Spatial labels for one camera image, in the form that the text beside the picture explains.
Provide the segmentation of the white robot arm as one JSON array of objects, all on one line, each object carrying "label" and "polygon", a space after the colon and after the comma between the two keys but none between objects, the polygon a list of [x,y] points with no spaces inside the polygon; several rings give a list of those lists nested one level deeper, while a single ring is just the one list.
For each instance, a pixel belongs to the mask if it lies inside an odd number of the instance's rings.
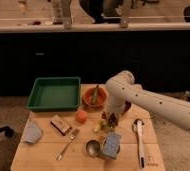
[{"label": "white robot arm", "polygon": [[158,114],[190,133],[190,102],[137,88],[130,71],[124,70],[107,80],[108,99],[105,110],[120,116],[126,102]]}]

